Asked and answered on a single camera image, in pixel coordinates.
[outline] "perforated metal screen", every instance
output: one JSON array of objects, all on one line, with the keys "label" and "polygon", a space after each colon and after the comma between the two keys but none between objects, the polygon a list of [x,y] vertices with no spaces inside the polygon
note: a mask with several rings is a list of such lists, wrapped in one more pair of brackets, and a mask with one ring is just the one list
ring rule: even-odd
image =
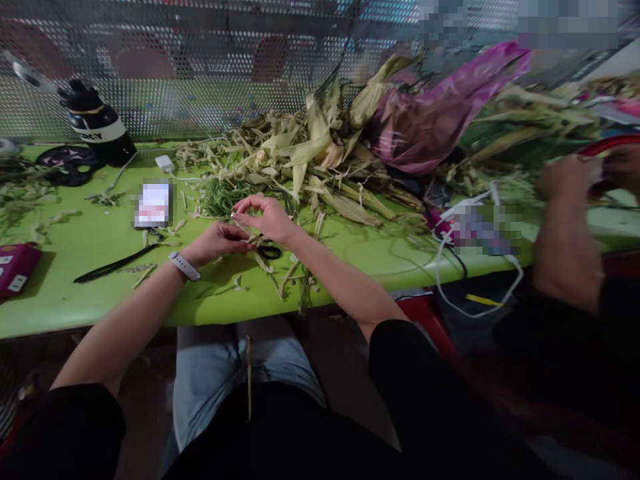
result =
[{"label": "perforated metal screen", "polygon": [[[2,0],[0,49],[57,85],[87,80],[137,140],[201,137],[271,109],[298,110],[339,62],[342,77],[362,81],[393,52],[426,47],[402,80],[428,72],[437,80],[517,37],[518,0],[447,0],[447,14],[424,22],[428,1]],[[621,2],[622,19],[631,4]],[[563,75],[595,59],[576,52]],[[56,96],[28,86],[4,59],[0,136],[76,139]]]}]

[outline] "person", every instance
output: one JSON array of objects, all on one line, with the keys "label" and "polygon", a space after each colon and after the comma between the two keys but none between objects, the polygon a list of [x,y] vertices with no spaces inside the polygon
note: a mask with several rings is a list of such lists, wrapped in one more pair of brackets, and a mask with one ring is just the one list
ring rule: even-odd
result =
[{"label": "person", "polygon": [[[236,221],[293,252],[357,322],[402,453],[328,410],[295,337],[285,324],[260,319],[178,330],[180,453],[164,478],[557,477],[440,359],[382,285],[308,236],[275,199],[252,195],[235,210]],[[181,254],[200,269],[249,252],[247,239],[236,226],[214,223]],[[186,281],[165,263],[88,332],[19,432],[0,478],[113,478],[125,434],[120,380]]]},{"label": "person", "polygon": [[587,223],[587,196],[602,179],[640,200],[640,145],[601,158],[568,155],[539,180],[547,199],[535,242],[533,285],[495,328],[498,345],[525,380],[521,392],[594,418],[632,437],[640,433],[640,281],[608,277]]}]

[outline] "black scissors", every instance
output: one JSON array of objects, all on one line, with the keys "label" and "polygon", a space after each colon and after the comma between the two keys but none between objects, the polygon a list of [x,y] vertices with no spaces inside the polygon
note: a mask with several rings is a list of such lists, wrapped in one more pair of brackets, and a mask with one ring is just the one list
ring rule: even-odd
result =
[{"label": "black scissors", "polygon": [[[274,190],[282,193],[282,198],[285,201],[285,211],[287,212],[288,216],[290,217],[293,216],[293,214],[295,213],[295,206],[293,204],[293,199],[290,198],[287,192],[283,190],[280,190],[280,189],[274,189]],[[257,252],[258,252],[258,255],[260,255],[265,260],[278,260],[278,258],[282,257],[282,250],[272,245],[260,245],[257,248]]]}]

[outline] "smartphone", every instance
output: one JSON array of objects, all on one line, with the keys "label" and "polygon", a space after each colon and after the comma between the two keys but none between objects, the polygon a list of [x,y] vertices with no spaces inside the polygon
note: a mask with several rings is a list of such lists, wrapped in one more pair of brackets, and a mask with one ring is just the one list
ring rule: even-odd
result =
[{"label": "smartphone", "polygon": [[171,218],[173,184],[145,183],[138,194],[133,228],[168,227]]}]

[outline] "lap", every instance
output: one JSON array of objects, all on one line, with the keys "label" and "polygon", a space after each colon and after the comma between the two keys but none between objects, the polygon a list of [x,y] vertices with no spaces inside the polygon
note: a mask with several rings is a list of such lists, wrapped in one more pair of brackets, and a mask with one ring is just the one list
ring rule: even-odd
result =
[{"label": "lap", "polygon": [[309,360],[282,316],[179,328],[173,426],[180,451],[206,429],[224,399],[247,381],[247,337],[252,382],[292,385],[325,406]]}]

